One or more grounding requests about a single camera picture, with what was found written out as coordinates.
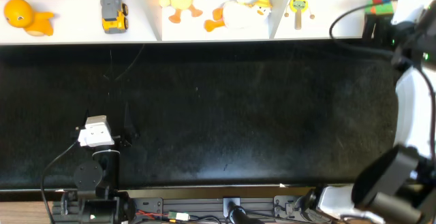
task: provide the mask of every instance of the white shelf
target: white shelf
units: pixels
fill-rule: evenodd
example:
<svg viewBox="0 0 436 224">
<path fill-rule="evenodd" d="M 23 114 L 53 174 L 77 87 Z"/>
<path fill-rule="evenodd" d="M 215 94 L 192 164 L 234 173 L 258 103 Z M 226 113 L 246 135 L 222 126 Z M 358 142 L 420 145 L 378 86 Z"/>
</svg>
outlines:
<svg viewBox="0 0 436 224">
<path fill-rule="evenodd" d="M 5 5 L 9 0 L 0 0 Z M 53 36 L 33 37 L 23 29 L 9 26 L 0 20 L 2 34 L 0 45 L 6 44 L 100 44 L 100 43 L 159 43 L 159 42 L 222 42 L 257 41 L 275 39 L 327 39 L 328 29 L 340 14 L 365 4 L 367 0 L 308 0 L 315 19 L 309 10 L 302 15 L 302 29 L 294 29 L 295 14 L 284 17 L 289 0 L 270 0 L 273 9 L 262 24 L 246 29 L 229 30 L 220 27 L 208 33 L 205 20 L 212 19 L 212 11 L 229 0 L 194 0 L 196 8 L 203 11 L 197 18 L 184 11 L 181 23 L 168 20 L 172 7 L 161 8 L 159 0 L 124 0 L 129 6 L 129 29 L 122 34 L 105 34 L 102 29 L 100 0 L 27 0 L 37 11 L 55 13 L 51 19 Z M 334 28 L 340 38 L 356 38 L 362 34 L 363 12 L 355 12 L 341 20 Z"/>
<path fill-rule="evenodd" d="M 9 0 L 0 0 L 5 5 Z M 129 30 L 123 34 L 105 34 L 102 28 L 100 0 L 27 0 L 37 11 L 54 12 L 52 36 L 33 37 L 24 29 L 0 20 L 0 44 L 103 44 L 155 42 L 138 0 L 123 0 L 129 7 Z"/>
</svg>

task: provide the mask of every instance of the toy handle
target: toy handle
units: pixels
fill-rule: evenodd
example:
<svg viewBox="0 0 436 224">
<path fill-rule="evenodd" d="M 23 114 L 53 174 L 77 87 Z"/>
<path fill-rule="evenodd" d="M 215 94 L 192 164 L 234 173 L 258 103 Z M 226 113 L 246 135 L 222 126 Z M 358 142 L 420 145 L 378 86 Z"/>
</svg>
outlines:
<svg viewBox="0 0 436 224">
<path fill-rule="evenodd" d="M 295 30 L 301 29 L 301 10 L 298 9 L 295 13 Z"/>
</svg>

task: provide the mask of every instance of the white plush duck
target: white plush duck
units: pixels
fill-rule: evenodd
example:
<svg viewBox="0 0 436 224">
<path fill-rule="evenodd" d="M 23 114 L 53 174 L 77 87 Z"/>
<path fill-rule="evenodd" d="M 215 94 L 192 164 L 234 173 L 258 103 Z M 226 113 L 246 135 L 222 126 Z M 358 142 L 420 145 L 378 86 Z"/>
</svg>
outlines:
<svg viewBox="0 0 436 224">
<path fill-rule="evenodd" d="M 268 18 L 272 7 L 270 0 L 257 0 L 253 5 L 245 3 L 244 0 L 228 1 L 223 7 L 213 11 L 213 20 L 207 20 L 204 28 L 211 32 L 224 26 L 229 29 L 256 26 Z"/>
</svg>

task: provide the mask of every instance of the orange toy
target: orange toy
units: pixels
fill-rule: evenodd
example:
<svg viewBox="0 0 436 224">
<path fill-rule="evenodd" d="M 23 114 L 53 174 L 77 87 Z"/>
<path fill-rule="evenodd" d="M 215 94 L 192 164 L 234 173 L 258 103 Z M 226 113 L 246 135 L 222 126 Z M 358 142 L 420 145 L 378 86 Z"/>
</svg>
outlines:
<svg viewBox="0 0 436 224">
<path fill-rule="evenodd" d="M 10 0 L 4 9 L 7 22 L 18 28 L 24 28 L 32 36 L 53 35 L 53 28 L 48 19 L 52 12 L 35 12 L 25 0 Z"/>
</svg>

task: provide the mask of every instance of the yellow hat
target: yellow hat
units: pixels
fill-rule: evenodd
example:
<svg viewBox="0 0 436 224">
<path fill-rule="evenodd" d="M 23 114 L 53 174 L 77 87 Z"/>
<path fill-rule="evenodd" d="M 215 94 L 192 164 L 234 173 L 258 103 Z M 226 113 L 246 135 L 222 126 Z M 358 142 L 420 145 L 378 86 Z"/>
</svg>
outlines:
<svg viewBox="0 0 436 224">
<path fill-rule="evenodd" d="M 257 0 L 254 5 L 258 5 L 260 7 L 273 7 L 270 3 L 270 0 Z"/>
</svg>

